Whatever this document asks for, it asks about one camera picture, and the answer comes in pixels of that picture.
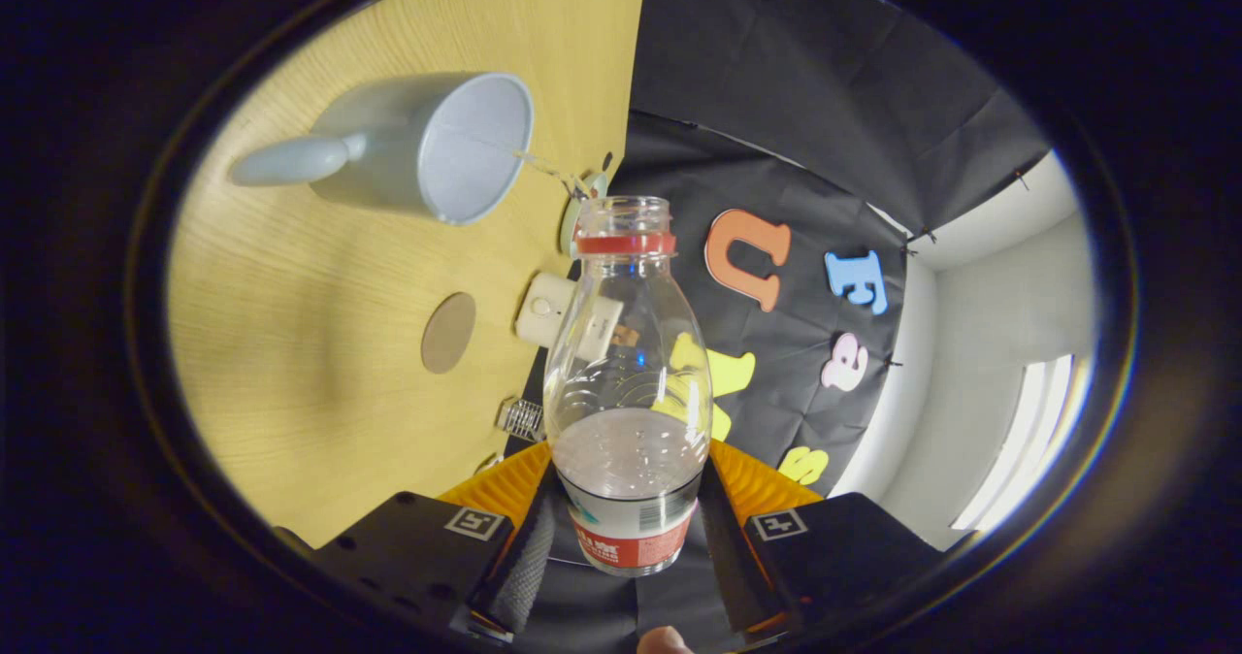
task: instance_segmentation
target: metal spring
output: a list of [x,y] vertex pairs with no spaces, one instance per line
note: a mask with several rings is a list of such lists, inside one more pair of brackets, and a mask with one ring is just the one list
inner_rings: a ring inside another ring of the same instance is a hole
[[543,407],[519,397],[509,397],[501,402],[496,424],[505,433],[527,438],[533,443],[542,442],[546,436],[543,429]]

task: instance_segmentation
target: finger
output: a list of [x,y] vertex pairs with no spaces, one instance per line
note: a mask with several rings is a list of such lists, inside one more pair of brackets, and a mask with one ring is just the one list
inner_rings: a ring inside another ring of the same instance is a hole
[[656,628],[638,640],[638,654],[694,654],[669,625]]

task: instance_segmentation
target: black cloth backdrop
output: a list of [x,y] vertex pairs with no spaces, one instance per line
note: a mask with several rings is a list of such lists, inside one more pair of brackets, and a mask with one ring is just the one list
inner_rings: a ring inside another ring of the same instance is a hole
[[[705,344],[728,356],[755,354],[749,387],[717,400],[733,419],[727,442],[774,468],[790,447],[825,450],[828,467],[810,486],[827,494],[845,472],[884,383],[884,359],[892,354],[902,316],[903,235],[862,199],[707,129],[635,113],[626,154],[610,194],[668,199],[678,247],[673,278]],[[789,225],[792,233],[789,259],[779,268],[746,243],[729,248],[738,268],[759,278],[780,277],[771,313],[720,285],[707,269],[703,247],[712,222],[734,207],[773,225]],[[827,252],[843,259],[878,254],[888,297],[883,314],[828,290]],[[853,333],[869,352],[866,376],[851,392],[820,385],[820,371],[843,331]]]
[[[755,354],[748,388],[718,398],[732,416],[730,446],[771,467],[790,447],[828,454],[828,467],[810,489],[826,495],[853,455],[879,398],[884,359],[892,354],[904,300],[904,237],[866,206],[804,169],[729,140],[707,129],[663,118],[631,114],[626,160],[610,194],[668,199],[677,235],[673,278],[686,292],[709,349],[740,356]],[[750,297],[715,283],[703,247],[712,222],[728,208],[789,225],[789,259],[780,268],[766,253],[734,243],[730,259],[760,278],[776,273],[776,308],[763,313]],[[841,257],[877,252],[888,309],[876,316],[828,290],[826,252]],[[857,388],[823,388],[820,371],[832,344],[851,331],[869,350],[871,361]],[[543,356],[537,359],[527,396],[538,398]],[[512,443],[508,454],[523,443]],[[702,517],[696,516],[677,563],[641,580],[612,577],[582,558],[558,495],[556,534],[544,582],[528,619],[514,639],[518,652],[631,653],[637,637],[672,624],[692,649],[733,650],[743,645],[729,632],[717,591]]]
[[[611,192],[669,200],[679,251],[673,274],[708,347],[756,357],[749,387],[717,400],[733,419],[728,443],[774,468],[791,447],[825,450],[828,467],[811,489],[826,495],[874,412],[904,302],[904,237],[867,202],[915,233],[935,230],[985,202],[1048,145],[976,62],[882,0],[643,0],[631,103]],[[705,268],[712,221],[733,207],[792,230],[780,268],[744,243],[729,251],[760,278],[780,274],[773,313]],[[869,251],[889,302],[879,316],[835,297],[823,264],[826,252]],[[848,393],[820,385],[842,331],[871,355]],[[543,362],[540,354],[525,390],[535,402]],[[507,454],[523,446],[514,438]],[[700,516],[677,563],[641,580],[587,566],[568,508],[555,516],[550,561],[517,652],[627,654],[663,624],[696,650],[743,645],[729,633]]]
[[631,105],[794,159],[915,233],[1048,150],[977,62],[882,0],[643,0]]

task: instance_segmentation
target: mug handle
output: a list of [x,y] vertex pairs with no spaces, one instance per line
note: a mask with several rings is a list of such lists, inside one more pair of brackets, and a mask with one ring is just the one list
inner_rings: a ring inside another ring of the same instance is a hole
[[359,135],[344,138],[307,134],[277,141],[236,160],[229,171],[235,185],[298,185],[324,180],[363,154]]

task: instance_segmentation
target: window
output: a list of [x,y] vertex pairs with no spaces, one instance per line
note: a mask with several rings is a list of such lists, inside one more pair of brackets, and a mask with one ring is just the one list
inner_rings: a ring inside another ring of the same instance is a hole
[[1071,398],[1073,371],[1073,356],[1026,367],[1001,452],[979,491],[953,522],[954,529],[991,530],[1043,478],[1078,417],[1086,385],[1074,385]]

